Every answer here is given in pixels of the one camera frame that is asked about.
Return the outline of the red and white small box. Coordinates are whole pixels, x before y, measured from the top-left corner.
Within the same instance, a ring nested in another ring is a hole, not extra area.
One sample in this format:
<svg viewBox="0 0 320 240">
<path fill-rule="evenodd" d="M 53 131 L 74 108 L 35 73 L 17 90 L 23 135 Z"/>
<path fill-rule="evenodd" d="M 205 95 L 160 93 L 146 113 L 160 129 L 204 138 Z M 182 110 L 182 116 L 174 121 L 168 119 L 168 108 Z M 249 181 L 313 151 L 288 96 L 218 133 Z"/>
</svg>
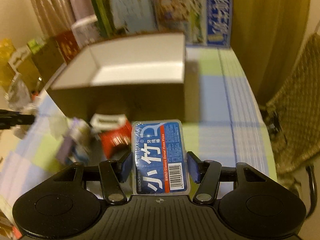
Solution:
<svg viewBox="0 0 320 240">
<path fill-rule="evenodd" d="M 92 132 L 98 135 L 103 153 L 111 159 L 119 150 L 131 145 L 132 125 L 125 114 L 94 114 L 90 120 Z"/>
</svg>

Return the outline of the blue dental floss box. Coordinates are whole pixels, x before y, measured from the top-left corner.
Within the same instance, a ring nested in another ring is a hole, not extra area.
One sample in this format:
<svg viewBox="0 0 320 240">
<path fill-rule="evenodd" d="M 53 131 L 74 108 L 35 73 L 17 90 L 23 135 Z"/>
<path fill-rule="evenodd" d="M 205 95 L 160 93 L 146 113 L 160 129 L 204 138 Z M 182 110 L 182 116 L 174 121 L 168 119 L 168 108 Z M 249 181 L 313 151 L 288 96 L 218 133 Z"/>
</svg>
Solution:
<svg viewBox="0 0 320 240">
<path fill-rule="evenodd" d="M 132 187 L 138 195 L 190 192 L 187 153 L 179 120 L 137 121 L 132 126 Z"/>
</svg>

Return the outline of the purple tube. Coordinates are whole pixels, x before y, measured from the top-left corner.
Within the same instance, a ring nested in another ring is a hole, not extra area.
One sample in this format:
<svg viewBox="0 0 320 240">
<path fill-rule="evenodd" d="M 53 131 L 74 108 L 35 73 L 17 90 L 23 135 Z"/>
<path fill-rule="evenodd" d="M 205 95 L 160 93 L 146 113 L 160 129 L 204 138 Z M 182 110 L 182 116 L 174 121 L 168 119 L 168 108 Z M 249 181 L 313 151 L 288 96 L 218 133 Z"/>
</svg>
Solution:
<svg viewBox="0 0 320 240">
<path fill-rule="evenodd" d="M 91 128 L 82 119 L 74 118 L 63 136 L 63 142 L 56 154 L 56 160 L 69 165 L 74 162 L 88 164 L 91 142 Z"/>
</svg>

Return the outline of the checked tablecloth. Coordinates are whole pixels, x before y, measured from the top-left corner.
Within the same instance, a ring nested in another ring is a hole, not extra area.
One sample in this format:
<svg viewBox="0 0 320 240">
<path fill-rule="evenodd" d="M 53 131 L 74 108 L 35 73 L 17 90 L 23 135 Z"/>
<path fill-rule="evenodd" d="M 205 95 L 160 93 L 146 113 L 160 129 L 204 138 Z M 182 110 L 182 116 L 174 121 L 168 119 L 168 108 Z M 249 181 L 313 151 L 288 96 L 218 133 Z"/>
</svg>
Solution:
<svg viewBox="0 0 320 240">
<path fill-rule="evenodd" d="M 223 166 L 245 162 L 276 179 L 276 167 L 253 92 L 231 49 L 188 47 L 187 63 L 199 72 L 200 119 L 185 123 L 185 148 Z M 39 96 L 39 118 L 23 139 L 1 131 L 1 211 L 12 219 L 15 200 L 61 170 L 49 118 L 62 112 L 47 92 Z"/>
</svg>

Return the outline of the brown cardboard storage box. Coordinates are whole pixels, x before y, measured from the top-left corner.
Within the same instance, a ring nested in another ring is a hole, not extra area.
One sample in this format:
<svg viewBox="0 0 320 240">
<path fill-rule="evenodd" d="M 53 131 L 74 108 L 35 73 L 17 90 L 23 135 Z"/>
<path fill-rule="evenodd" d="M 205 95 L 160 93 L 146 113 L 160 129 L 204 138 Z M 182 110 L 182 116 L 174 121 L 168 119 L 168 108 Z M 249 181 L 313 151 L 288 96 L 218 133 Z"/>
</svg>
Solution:
<svg viewBox="0 0 320 240">
<path fill-rule="evenodd" d="M 88 45 L 57 72 L 47 92 L 68 117 L 184 120 L 184 84 L 185 36 L 168 32 Z"/>
</svg>

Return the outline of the quilted chair cushion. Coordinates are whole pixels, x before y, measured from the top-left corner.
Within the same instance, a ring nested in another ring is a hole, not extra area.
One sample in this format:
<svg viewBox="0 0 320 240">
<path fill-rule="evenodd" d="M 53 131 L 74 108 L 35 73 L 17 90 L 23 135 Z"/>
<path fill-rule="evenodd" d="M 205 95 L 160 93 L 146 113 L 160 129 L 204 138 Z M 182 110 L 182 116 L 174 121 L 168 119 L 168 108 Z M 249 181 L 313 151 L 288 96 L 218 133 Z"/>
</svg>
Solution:
<svg viewBox="0 0 320 240">
<path fill-rule="evenodd" d="M 279 121 L 271 145 L 277 175 L 284 177 L 319 154 L 319 34 L 309 36 L 298 63 L 266 109 Z"/>
</svg>

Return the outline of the yellow cardboard boxes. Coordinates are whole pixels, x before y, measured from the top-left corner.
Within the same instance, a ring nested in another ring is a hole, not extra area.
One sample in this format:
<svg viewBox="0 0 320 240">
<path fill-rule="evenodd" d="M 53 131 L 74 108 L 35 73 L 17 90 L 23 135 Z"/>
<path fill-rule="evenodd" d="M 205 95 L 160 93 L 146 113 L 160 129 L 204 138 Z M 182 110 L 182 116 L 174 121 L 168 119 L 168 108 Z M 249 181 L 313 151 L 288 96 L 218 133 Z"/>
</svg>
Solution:
<svg viewBox="0 0 320 240">
<path fill-rule="evenodd" d="M 20 74 L 29 92 L 39 92 L 64 62 L 54 38 L 32 39 L 18 49 L 5 38 L 1 40 L 1 87 L 8 92 Z"/>
</svg>

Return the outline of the red gift box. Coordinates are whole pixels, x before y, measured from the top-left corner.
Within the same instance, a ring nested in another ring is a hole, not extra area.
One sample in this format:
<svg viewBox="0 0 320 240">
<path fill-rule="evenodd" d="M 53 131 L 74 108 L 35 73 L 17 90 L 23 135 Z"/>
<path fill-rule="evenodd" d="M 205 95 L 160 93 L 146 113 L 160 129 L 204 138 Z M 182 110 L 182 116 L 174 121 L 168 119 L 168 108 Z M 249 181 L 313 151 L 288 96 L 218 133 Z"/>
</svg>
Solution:
<svg viewBox="0 0 320 240">
<path fill-rule="evenodd" d="M 74 59 L 81 51 L 71 30 L 54 36 L 54 39 L 57 42 L 61 55 L 66 64 L 69 64 L 72 59 Z"/>
</svg>

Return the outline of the white humidifier box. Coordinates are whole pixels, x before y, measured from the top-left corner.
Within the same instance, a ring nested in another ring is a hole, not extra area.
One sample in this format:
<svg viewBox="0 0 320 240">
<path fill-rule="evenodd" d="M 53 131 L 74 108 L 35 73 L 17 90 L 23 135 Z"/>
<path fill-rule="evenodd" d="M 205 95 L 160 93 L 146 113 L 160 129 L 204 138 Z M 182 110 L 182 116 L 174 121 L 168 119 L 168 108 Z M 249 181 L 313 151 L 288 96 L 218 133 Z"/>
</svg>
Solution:
<svg viewBox="0 0 320 240">
<path fill-rule="evenodd" d="M 76 21 L 72 24 L 71 30 L 80 49 L 102 40 L 95 15 Z"/>
</svg>

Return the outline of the blue milk carton box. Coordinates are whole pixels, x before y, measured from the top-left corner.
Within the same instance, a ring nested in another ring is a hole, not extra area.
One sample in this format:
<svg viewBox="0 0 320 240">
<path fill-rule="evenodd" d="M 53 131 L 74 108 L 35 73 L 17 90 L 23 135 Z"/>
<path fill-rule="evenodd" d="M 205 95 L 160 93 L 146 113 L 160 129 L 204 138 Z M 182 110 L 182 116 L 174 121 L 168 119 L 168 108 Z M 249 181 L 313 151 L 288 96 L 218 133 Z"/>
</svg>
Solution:
<svg viewBox="0 0 320 240">
<path fill-rule="evenodd" d="M 161 31 L 182 31 L 186 44 L 229 48 L 233 0 L 154 0 Z"/>
</svg>

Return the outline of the green milk carton box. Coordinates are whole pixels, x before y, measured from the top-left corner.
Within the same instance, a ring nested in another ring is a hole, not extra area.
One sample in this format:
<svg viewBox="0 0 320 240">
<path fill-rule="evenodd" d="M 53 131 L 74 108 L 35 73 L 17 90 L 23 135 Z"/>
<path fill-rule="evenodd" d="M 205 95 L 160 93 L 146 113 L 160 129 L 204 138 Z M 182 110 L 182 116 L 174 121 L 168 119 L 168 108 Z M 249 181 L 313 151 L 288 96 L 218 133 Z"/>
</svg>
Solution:
<svg viewBox="0 0 320 240">
<path fill-rule="evenodd" d="M 152 0 L 91 0 L 103 38 L 158 30 Z"/>
</svg>

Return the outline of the wooden door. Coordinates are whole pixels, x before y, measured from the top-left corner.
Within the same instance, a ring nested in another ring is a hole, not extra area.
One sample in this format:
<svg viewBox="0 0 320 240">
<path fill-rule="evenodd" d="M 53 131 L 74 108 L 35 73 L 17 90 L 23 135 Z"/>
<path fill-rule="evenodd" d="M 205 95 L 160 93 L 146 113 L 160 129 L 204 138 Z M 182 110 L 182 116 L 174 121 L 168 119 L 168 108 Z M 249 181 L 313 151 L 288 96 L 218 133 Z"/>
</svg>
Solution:
<svg viewBox="0 0 320 240">
<path fill-rule="evenodd" d="M 264 105 L 291 73 L 310 0 L 233 0 L 231 47 L 257 102 Z"/>
</svg>

